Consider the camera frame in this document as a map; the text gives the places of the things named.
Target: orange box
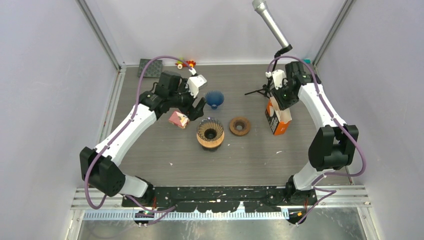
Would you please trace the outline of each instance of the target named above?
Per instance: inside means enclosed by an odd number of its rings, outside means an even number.
[[[266,106],[265,116],[268,120],[269,126],[271,127],[271,131],[275,136],[284,134],[292,121],[290,109],[286,108],[284,110],[280,110],[280,107],[273,96],[269,99],[268,105]]]

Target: black stand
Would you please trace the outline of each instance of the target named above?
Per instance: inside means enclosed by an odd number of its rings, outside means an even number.
[[[274,55],[274,59],[280,57],[281,55],[287,53],[288,51],[290,51],[292,49],[292,45],[289,45],[285,48],[280,49],[279,51],[276,52],[276,54]],[[274,72],[276,70],[277,67],[277,62],[278,60],[275,60],[274,62],[274,67],[272,68],[272,72]],[[270,98],[271,97],[271,84],[273,83],[273,77],[268,78],[268,83],[262,85],[261,89],[258,90],[254,90],[254,91],[250,91],[245,93],[244,95],[249,95],[249,94],[253,94],[253,93],[258,93],[261,94],[262,96],[264,96],[265,98]]]

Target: white wall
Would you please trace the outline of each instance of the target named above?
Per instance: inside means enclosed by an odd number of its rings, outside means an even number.
[[[268,0],[291,55],[313,59],[344,0]],[[281,48],[252,0],[90,0],[126,64],[171,55],[198,63],[269,63]]]
[[[422,239],[424,1],[356,1],[319,63],[325,92],[359,128],[384,239]],[[351,171],[361,167],[358,155]]]
[[[0,239],[60,239],[116,70],[74,0],[0,1],[0,33]]]

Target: wooden ring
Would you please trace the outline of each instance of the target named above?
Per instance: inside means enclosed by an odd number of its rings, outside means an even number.
[[[235,117],[229,122],[229,130],[236,136],[244,136],[251,130],[251,122],[243,116]]]

